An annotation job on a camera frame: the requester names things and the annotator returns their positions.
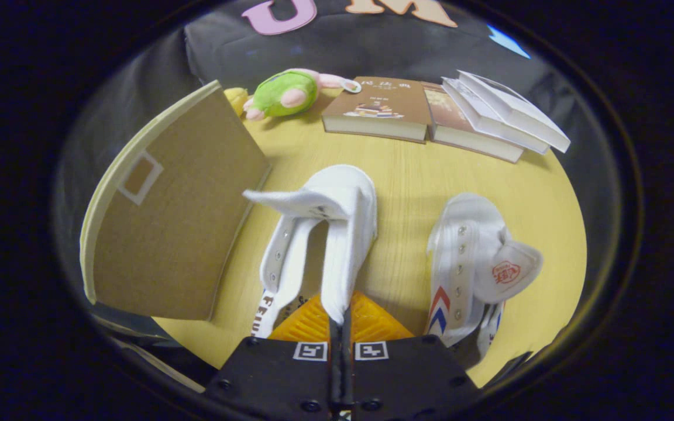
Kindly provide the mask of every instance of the stacked books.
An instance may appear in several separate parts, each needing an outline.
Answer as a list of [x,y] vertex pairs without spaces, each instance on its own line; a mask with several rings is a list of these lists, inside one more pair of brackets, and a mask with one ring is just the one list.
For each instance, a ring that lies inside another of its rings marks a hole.
[[516,163],[529,149],[561,152],[570,141],[545,113],[513,89],[459,70],[442,85],[359,77],[359,94],[341,93],[324,110],[327,132],[361,133],[462,147]]

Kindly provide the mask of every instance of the book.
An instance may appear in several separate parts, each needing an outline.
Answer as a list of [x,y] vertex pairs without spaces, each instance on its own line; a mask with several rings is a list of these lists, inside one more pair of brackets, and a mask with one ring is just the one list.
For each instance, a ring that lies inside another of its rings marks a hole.
[[324,130],[425,143],[433,125],[420,82],[357,77],[361,91],[342,91],[321,113]]
[[228,253],[270,165],[216,82],[145,125],[85,213],[85,295],[123,311],[208,320]]
[[516,163],[524,149],[521,146],[477,133],[461,108],[449,96],[441,85],[421,82],[431,107],[434,125],[431,128],[431,140],[450,146],[463,147],[482,154]]
[[442,77],[441,79],[443,80],[444,90],[465,112],[465,116],[477,133],[505,139],[541,155],[545,155],[550,149],[550,144],[537,136],[503,122],[502,118],[461,80],[449,79],[448,77]]
[[507,125],[531,133],[561,152],[569,149],[570,140],[564,132],[524,96],[495,80],[462,70],[458,72],[458,79],[478,94]]

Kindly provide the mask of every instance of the red logo on shoe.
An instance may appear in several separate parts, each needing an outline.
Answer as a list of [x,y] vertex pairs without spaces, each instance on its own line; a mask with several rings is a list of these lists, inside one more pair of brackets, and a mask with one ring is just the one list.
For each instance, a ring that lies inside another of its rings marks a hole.
[[508,260],[498,263],[493,268],[493,276],[496,278],[497,284],[508,284],[514,282],[521,272],[521,267],[513,264]]

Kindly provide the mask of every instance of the light wood surface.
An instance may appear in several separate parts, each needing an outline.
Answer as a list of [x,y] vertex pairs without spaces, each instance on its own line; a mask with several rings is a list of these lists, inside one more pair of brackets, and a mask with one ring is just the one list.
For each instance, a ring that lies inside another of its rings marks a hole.
[[[319,116],[338,92],[324,91],[302,115],[245,122],[273,166],[263,189],[298,189],[316,171],[339,163],[364,170],[376,186],[378,238],[356,289],[415,335],[423,334],[431,304],[425,279],[431,227],[454,195],[483,195],[497,205],[514,239],[542,252],[545,265],[532,285],[506,302],[495,341],[468,374],[482,386],[511,358],[551,343],[575,311],[586,269],[581,211],[553,153],[528,151],[511,164],[432,142],[325,133]],[[231,251],[209,322],[155,318],[182,346],[218,368],[249,335],[262,295],[259,264],[278,219],[271,208],[252,209]]]

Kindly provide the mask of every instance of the shoe tongue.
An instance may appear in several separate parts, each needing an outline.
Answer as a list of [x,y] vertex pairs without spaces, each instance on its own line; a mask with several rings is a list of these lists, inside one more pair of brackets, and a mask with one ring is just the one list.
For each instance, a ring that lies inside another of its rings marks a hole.
[[542,255],[511,240],[508,229],[479,226],[473,294],[484,303],[500,303],[519,294],[542,269]]
[[329,192],[318,187],[296,192],[257,192],[246,190],[243,195],[252,202],[270,206],[293,218],[348,219],[356,207],[356,187],[332,187]]

